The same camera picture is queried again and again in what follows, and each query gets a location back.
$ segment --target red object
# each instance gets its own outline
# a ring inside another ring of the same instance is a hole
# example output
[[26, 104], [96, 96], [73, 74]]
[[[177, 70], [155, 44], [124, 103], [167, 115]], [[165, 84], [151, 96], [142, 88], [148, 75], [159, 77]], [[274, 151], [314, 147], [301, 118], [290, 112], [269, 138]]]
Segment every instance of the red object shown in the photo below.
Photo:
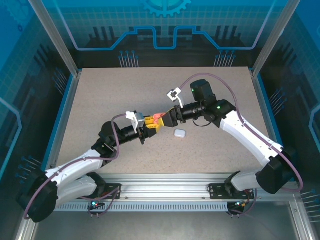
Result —
[[165, 114], [165, 112], [160, 112], [153, 115], [153, 123], [158, 124], [159, 119], [162, 118], [162, 116], [164, 116]]

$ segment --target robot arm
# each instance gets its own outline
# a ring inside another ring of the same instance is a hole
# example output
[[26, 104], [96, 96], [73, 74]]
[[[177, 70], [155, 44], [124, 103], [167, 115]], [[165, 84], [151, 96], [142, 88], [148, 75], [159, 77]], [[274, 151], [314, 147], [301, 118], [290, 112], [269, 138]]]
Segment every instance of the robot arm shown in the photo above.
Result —
[[[72, 160], [71, 162], [76, 163], [69, 165], [59, 175], [54, 176], [64, 165], [46, 172], [39, 169], [33, 171], [18, 194], [17, 202], [23, 209], [26, 209], [36, 190], [50, 177], [53, 178], [39, 192], [28, 211], [28, 215], [36, 223], [47, 218], [55, 207], [73, 199], [82, 196], [87, 196], [90, 199], [99, 198], [107, 192], [106, 183], [94, 171], [110, 162], [102, 161], [101, 158], [112, 159], [116, 156], [115, 133], [120, 145], [135, 139], [139, 139], [141, 144], [144, 144], [145, 139], [156, 135], [162, 126], [173, 128], [178, 126], [178, 121], [185, 123], [188, 120], [197, 120], [199, 117], [204, 117], [208, 122], [235, 137], [261, 164], [261, 169], [253, 172], [236, 172], [225, 181], [225, 189], [230, 196], [236, 192], [258, 187], [271, 194], [278, 192], [294, 176], [288, 164], [273, 149], [243, 126], [236, 108], [230, 102], [216, 99], [206, 80], [195, 81], [190, 87], [196, 102], [183, 105], [182, 98], [178, 96], [181, 91], [179, 89], [177, 91], [176, 88], [170, 91], [168, 96], [173, 101], [178, 100], [180, 105], [174, 106], [167, 113], [144, 117], [136, 111], [127, 112], [126, 118], [131, 121], [132, 125], [120, 129], [114, 123], [115, 132], [112, 128], [112, 122], [106, 122], [101, 128], [99, 139], [91, 150]], [[246, 124], [290, 159], [290, 153], [281, 145], [264, 136], [248, 122]]]
[[[273, 148], [285, 155], [290, 161], [293, 155], [291, 149], [285, 149], [272, 141], [242, 117], [244, 123], [267, 141], [270, 146], [264, 144], [240, 121], [235, 106], [227, 100], [216, 99], [206, 80], [197, 80], [190, 87], [196, 103], [185, 105], [183, 108], [175, 106], [162, 117], [164, 126], [176, 127], [178, 121], [185, 123], [189, 119], [196, 120], [199, 117], [204, 117], [208, 122], [236, 138], [261, 164], [261, 169], [252, 172], [237, 172], [228, 178], [225, 187], [230, 195], [236, 191], [259, 187], [270, 194], [275, 194], [295, 176], [290, 166]], [[174, 92], [176, 98], [180, 92]]]

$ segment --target gray speckled tabletop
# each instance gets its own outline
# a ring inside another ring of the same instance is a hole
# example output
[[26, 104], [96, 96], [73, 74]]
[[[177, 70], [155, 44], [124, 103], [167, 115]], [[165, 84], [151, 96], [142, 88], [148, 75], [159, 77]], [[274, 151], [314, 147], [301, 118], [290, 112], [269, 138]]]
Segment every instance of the gray speckled tabletop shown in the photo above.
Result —
[[[177, 103], [167, 92], [191, 75], [211, 73], [224, 79], [235, 91], [241, 114], [263, 134], [267, 129], [247, 67], [163, 67], [163, 68], [85, 68], [82, 70], [72, 110], [63, 138], [57, 166], [85, 153], [99, 138], [102, 125], [126, 111], [145, 116], [168, 111]], [[210, 77], [217, 99], [234, 103], [228, 89]], [[186, 104], [194, 102], [189, 84], [182, 92]], [[120, 128], [130, 126], [119, 118]], [[198, 120], [200, 125], [205, 121]], [[185, 138], [174, 136], [174, 128], [163, 127], [144, 145], [139, 140], [120, 146], [117, 160], [99, 173], [117, 174], [186, 174], [232, 173], [259, 167], [253, 155], [236, 139], [213, 124], [196, 127], [192, 121], [179, 124]]]

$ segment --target gear logo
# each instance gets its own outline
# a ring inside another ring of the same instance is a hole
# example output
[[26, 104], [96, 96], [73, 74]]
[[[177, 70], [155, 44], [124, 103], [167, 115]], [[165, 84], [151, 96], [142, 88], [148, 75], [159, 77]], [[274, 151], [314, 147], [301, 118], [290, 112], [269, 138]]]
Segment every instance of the gear logo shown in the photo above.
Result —
[[27, 0], [0, 0], [0, 7], [5, 6], [11, 17], [22, 25], [29, 16], [29, 3]]
[[149, 10], [150, 14], [155, 14], [157, 17], [163, 16], [171, 17], [174, 14], [180, 14], [181, 10], [187, 9], [187, 4], [191, 3], [191, 0], [141, 0], [144, 5], [144, 10]]

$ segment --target yellow object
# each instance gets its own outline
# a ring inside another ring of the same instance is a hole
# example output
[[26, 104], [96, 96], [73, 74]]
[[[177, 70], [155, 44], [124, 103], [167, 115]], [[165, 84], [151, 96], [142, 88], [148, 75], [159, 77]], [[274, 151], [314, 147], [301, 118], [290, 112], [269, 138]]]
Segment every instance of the yellow object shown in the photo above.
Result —
[[160, 128], [164, 126], [164, 121], [162, 120], [162, 117], [158, 119], [158, 123], [154, 123], [154, 117], [153, 116], [147, 116], [144, 118], [145, 126], [148, 129], [155, 129], [158, 133]]

